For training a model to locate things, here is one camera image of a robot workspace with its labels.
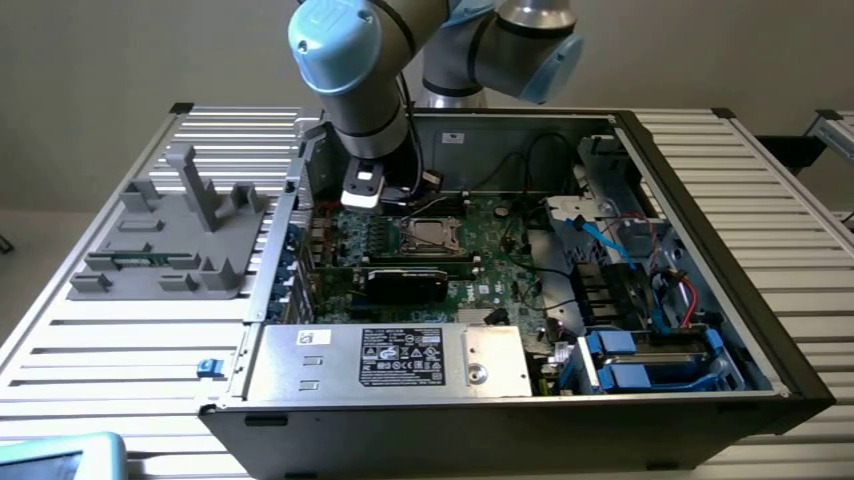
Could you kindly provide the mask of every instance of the black cable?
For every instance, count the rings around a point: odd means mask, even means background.
[[[531,217],[531,214],[540,210],[544,209],[546,205],[539,205],[538,207],[532,208],[531,210],[528,210],[523,216],[523,226],[524,226],[524,221]],[[508,222],[507,224],[507,228],[504,229],[504,234],[502,235],[502,239],[507,238],[507,234],[510,233],[510,227],[512,225],[512,222]],[[573,281],[573,277],[570,276],[569,273],[561,271],[561,270],[555,270],[554,268],[542,268],[542,267],[536,267],[534,265],[527,265],[522,262],[519,262],[515,258],[512,258],[512,255],[510,254],[510,252],[504,252],[507,254],[507,259],[510,260],[510,262],[519,268],[523,268],[524,270],[530,271],[530,272],[540,272],[540,273],[554,273],[555,275],[561,275],[563,278],[566,278],[567,280]],[[524,305],[530,310],[534,310],[536,312],[546,312],[548,310],[554,310],[558,307],[562,307],[570,303],[577,302],[578,300],[575,298],[571,298],[563,302],[559,302],[555,305],[550,305],[548,307],[535,307],[531,304],[527,303],[526,301],[526,297],[528,295],[528,292],[531,291],[531,288],[534,288],[534,285],[530,285],[528,288],[524,290],[524,292],[522,293],[522,295],[519,295],[519,300],[522,305]]]
[[[531,174],[531,158],[534,158],[534,149],[536,148],[536,145],[539,144],[540,141],[543,141],[547,138],[554,138],[557,140],[561,141],[561,143],[563,144],[563,148],[566,150],[566,154],[570,158],[570,174],[567,176],[567,178],[571,180],[570,182],[570,193],[575,193],[578,190],[578,185],[575,184],[575,162],[577,162],[577,157],[578,157],[578,152],[575,151],[575,149],[573,148],[573,146],[570,145],[569,140],[563,137],[563,135],[561,135],[558,132],[544,132],[540,133],[534,140],[531,140],[531,143],[528,144],[528,149],[526,152],[526,162],[524,162],[524,185],[523,185],[523,190],[522,193],[527,193],[527,189],[528,189],[528,185],[530,182],[532,181],[532,174]]]
[[[507,164],[507,161],[514,156],[519,156],[522,158],[522,160],[524,160],[524,156],[519,152],[510,152],[507,155],[504,155],[504,158],[502,158],[502,161],[498,162],[498,165],[496,165],[495,169],[490,172],[490,174],[486,176],[486,178],[483,180],[480,180],[475,184],[475,186],[468,189],[470,191],[472,191],[472,192],[476,191],[480,187],[483,187],[483,185],[486,185],[490,182],[490,180],[492,180],[492,177],[495,177],[498,172],[500,172],[502,167]]]
[[[569,300],[555,304],[555,305],[550,305],[548,307],[535,307],[534,305],[528,304],[528,302],[526,302],[524,298],[528,295],[528,291],[531,290],[531,288],[534,288],[534,285],[531,285],[527,290],[522,293],[522,295],[519,295],[519,300],[522,305],[526,306],[526,308],[528,308],[530,310],[534,310],[535,312],[547,312],[548,310],[554,310],[558,307],[563,307],[565,305],[569,305],[570,303],[575,303],[578,302],[577,299],[570,298]]]
[[[3,235],[0,235],[0,254],[5,255],[15,250],[15,245],[9,242]]]
[[[418,130],[415,129],[415,120],[414,120],[414,113],[412,113],[412,97],[410,96],[410,86],[406,83],[406,77],[403,76],[403,73],[400,73],[400,75],[398,76],[398,79],[400,81],[399,84],[399,90],[400,90],[400,94],[403,96],[403,102],[404,102],[404,112],[406,112],[406,118],[407,118],[407,123],[410,125],[410,132],[412,133],[412,141],[415,142],[415,158],[418,160],[418,176],[415,177],[415,184],[412,185],[412,189],[410,190],[410,196],[408,199],[411,200],[415,197],[415,194],[418,192],[418,189],[422,186],[422,177],[424,176],[424,152],[422,150],[422,138],[420,135],[418,134]]]

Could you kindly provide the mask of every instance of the motherboard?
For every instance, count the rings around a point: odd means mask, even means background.
[[[546,319],[539,277],[500,248],[502,239],[518,239],[523,229],[516,208],[514,199],[496,195],[440,197],[432,208],[408,217],[320,205],[312,225],[316,322],[495,321],[518,326],[526,349],[538,351]],[[523,248],[514,259],[531,265]],[[372,302],[363,280],[379,269],[447,272],[447,294],[414,304]]]

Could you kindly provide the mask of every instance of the blue latch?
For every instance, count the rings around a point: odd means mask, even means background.
[[[597,376],[599,377],[599,386],[602,390],[606,392],[614,390],[614,375],[611,375],[611,370],[605,367],[597,371]]]
[[[655,306],[655,308],[653,308],[650,317],[653,318],[653,328],[658,331],[658,333],[661,333],[662,335],[670,335],[673,333],[673,329],[667,324],[667,320],[665,320],[665,311],[658,305]]]
[[[614,385],[621,390],[649,390],[653,388],[646,367],[641,364],[607,365],[614,377]]]
[[[638,353],[631,332],[597,332],[605,353],[611,355],[634,355]]]
[[[199,378],[220,378],[224,377],[223,367],[226,362],[216,358],[206,358],[196,366],[196,377]]]
[[[709,346],[715,352],[715,355],[721,355],[723,353],[723,340],[721,339],[721,334],[714,328],[706,329],[706,341],[709,342]]]
[[[590,353],[597,354],[602,353],[602,342],[599,341],[598,335],[587,335],[587,347],[590,348]]]

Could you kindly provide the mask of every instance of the gray 3d-printed holder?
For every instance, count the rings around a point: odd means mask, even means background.
[[[194,164],[195,149],[172,144],[166,155],[186,194],[160,195],[147,179],[128,182],[116,223],[87,268],[71,279],[72,300],[226,299],[238,295],[267,198],[251,183],[216,194]]]

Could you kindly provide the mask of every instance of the metal rail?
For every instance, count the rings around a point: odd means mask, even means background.
[[[826,210],[781,175],[775,160],[737,122],[709,110],[637,113],[839,401],[787,435],[747,438],[695,471],[669,473],[667,478],[850,478],[854,256],[846,251],[849,240],[827,228]],[[248,180],[262,192],[278,195],[298,154],[300,115],[291,108],[198,107],[166,132],[194,142],[200,173],[223,190],[230,182]],[[163,147],[155,142],[138,168],[160,189],[179,191],[179,179],[159,155]],[[112,199],[76,252],[97,241],[115,205]],[[268,216],[252,272],[270,222]],[[79,257],[73,254],[60,268],[24,327],[0,350],[8,354],[8,362],[0,364],[5,365],[0,445],[112,430],[124,436],[132,478],[248,478],[195,417],[203,399],[224,392],[228,379],[199,380],[195,367],[203,358],[232,358],[254,275],[240,297],[228,301],[69,302],[63,279],[79,268]],[[571,478],[653,479],[661,474]]]
[[[806,135],[818,137],[854,166],[854,111],[819,110]]]

